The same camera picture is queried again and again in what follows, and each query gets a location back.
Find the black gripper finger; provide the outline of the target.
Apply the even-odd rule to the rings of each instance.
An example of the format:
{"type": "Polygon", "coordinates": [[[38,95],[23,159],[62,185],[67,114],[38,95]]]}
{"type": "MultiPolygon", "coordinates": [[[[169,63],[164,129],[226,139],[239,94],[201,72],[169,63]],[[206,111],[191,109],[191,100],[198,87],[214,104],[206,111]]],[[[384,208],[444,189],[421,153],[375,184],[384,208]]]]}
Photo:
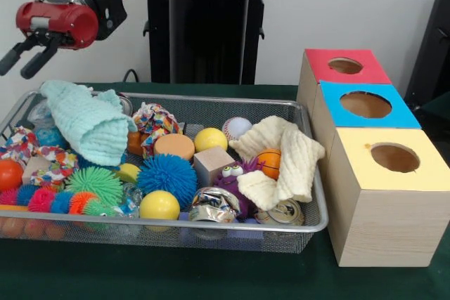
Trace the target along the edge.
{"type": "Polygon", "coordinates": [[[45,49],[38,52],[20,71],[22,78],[31,79],[57,53],[60,37],[52,37],[45,44],[45,49]]]}
{"type": "Polygon", "coordinates": [[[37,36],[31,34],[22,42],[18,42],[0,62],[0,75],[6,75],[9,70],[19,61],[20,56],[25,51],[30,51],[37,45],[37,36]]]}

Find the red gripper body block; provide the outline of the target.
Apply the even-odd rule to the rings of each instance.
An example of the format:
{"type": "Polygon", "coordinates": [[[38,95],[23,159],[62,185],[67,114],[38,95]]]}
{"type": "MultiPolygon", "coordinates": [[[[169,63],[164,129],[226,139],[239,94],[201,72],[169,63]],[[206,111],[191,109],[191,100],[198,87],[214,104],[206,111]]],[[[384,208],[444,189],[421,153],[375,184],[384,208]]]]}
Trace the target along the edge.
{"type": "Polygon", "coordinates": [[[15,23],[23,33],[42,29],[49,35],[61,35],[61,47],[81,49],[97,38],[98,18],[89,6],[71,2],[49,3],[31,1],[17,11],[15,23]]]}

